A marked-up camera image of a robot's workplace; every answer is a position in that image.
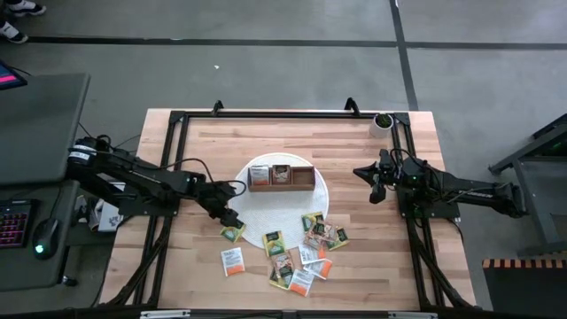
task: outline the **black floor stripe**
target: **black floor stripe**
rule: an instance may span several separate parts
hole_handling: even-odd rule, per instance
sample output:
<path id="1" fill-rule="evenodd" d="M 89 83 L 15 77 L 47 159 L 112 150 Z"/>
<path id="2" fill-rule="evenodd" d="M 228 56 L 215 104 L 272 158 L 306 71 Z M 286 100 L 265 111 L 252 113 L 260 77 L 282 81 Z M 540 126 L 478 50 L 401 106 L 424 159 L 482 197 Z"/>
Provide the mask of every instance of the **black floor stripe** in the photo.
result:
<path id="1" fill-rule="evenodd" d="M 345 48 L 395 48 L 395 41 L 349 40 L 240 40 L 240 39 L 167 39 L 121 37 L 68 37 L 30 36 L 29 43 L 63 44 L 118 44 L 118 45 L 218 45 L 218 46 L 297 46 L 297 47 L 345 47 Z"/>
<path id="2" fill-rule="evenodd" d="M 448 50 L 567 50 L 567 43 L 435 43 L 406 42 L 409 49 Z"/>
<path id="3" fill-rule="evenodd" d="M 416 89 L 414 88 L 414 80 L 411 76 L 411 68 L 409 67 L 408 49 L 406 47 L 406 39 L 404 30 L 401 26 L 400 10 L 396 0 L 390 0 L 390 8 L 392 9 L 393 27 L 396 33 L 396 41 L 398 43 L 398 53 L 400 54 L 401 76 L 406 87 L 406 97 L 408 98 L 409 111 L 418 111 Z"/>

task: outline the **small potted plant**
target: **small potted plant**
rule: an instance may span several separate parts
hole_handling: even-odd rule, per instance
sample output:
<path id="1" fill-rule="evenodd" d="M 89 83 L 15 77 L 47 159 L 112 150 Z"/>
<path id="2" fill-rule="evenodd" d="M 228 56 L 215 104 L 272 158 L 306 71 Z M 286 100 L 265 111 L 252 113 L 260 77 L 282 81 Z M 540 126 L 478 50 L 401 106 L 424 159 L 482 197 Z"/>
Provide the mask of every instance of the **small potted plant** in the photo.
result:
<path id="1" fill-rule="evenodd" d="M 390 114 L 378 113 L 370 124 L 370 134 L 373 137 L 383 138 L 390 134 L 393 118 Z"/>

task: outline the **wooden box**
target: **wooden box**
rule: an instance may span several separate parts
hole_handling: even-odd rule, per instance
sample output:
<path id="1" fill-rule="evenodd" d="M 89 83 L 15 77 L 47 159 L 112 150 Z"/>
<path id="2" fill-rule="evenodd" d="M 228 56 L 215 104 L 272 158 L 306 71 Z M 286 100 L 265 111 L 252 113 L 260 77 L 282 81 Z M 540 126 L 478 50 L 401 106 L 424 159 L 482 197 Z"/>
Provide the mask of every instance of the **wooden box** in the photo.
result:
<path id="1" fill-rule="evenodd" d="M 249 191 L 312 191 L 315 189 L 314 167 L 291 167 L 291 183 L 273 184 L 272 167 L 269 168 L 269 185 L 253 185 L 248 168 Z"/>

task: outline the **shoe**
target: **shoe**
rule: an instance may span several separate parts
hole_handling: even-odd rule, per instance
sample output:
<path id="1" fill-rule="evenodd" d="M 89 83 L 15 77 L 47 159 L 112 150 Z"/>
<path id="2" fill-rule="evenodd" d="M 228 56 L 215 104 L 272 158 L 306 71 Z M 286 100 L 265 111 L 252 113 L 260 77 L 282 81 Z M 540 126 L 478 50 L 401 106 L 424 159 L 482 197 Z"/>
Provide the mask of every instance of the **shoe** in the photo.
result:
<path id="1" fill-rule="evenodd" d="M 3 35 L 11 43 L 22 44 L 27 41 L 27 35 L 18 31 L 8 22 L 5 22 L 4 26 L 0 28 L 0 35 Z"/>
<path id="2" fill-rule="evenodd" d="M 45 5 L 33 3 L 31 1 L 22 0 L 19 4 L 7 4 L 8 11 L 14 16 L 21 18 L 26 15 L 38 16 L 47 11 Z"/>

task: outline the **wooden table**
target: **wooden table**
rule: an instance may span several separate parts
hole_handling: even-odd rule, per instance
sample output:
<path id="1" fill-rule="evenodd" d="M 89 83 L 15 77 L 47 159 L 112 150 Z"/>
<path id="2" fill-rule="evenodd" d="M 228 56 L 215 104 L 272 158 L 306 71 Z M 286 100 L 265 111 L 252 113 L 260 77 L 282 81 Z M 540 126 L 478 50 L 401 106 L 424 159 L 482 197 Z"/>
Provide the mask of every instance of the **wooden table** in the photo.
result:
<path id="1" fill-rule="evenodd" d="M 159 164 L 170 111 L 148 110 L 138 148 L 141 158 Z M 417 156 L 444 169 L 432 114 L 409 114 Z M 395 194 L 388 191 L 384 202 L 372 205 L 370 187 L 352 173 L 354 167 L 377 160 L 380 148 L 392 148 L 391 138 L 370 138 L 368 127 L 363 120 L 191 119 L 184 157 L 201 158 L 216 180 L 233 179 L 248 161 L 269 152 L 289 152 L 310 161 L 329 188 L 328 220 L 343 225 L 351 242 L 328 253 L 333 261 L 329 279 L 316 280 L 309 296 L 303 298 L 268 283 L 271 266 L 262 249 L 243 239 L 233 245 L 219 236 L 218 220 L 211 220 L 197 204 L 183 201 L 169 240 L 159 306 L 418 309 L 408 233 Z M 175 152 L 174 146 L 171 161 Z M 204 172 L 194 162 L 183 163 L 183 169 Z M 138 266 L 147 223 L 147 217 L 136 217 L 119 229 L 101 301 L 114 297 Z M 459 233 L 445 220 L 431 220 L 431 230 L 440 268 L 474 304 Z M 237 246 L 242 247 L 246 272 L 225 277 L 221 251 Z M 297 248 L 291 253 L 296 267 L 300 266 Z M 424 273 L 428 296 L 434 300 L 431 277 L 428 271 Z"/>

